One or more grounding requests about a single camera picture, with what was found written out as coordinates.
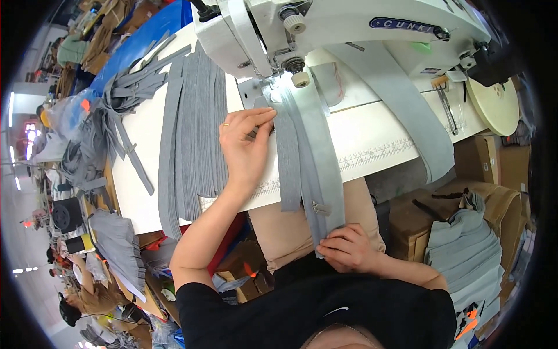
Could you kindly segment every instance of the sewing machine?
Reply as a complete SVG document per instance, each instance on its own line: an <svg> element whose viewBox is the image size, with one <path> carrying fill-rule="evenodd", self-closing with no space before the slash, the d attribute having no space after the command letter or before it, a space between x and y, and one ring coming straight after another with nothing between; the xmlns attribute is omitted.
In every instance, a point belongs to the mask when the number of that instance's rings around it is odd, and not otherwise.
<svg viewBox="0 0 558 349"><path fill-rule="evenodd" d="M464 0L208 0L191 1L207 55L236 78L293 74L310 83L306 55L320 47L382 40L413 79L476 65L491 36Z"/></svg>

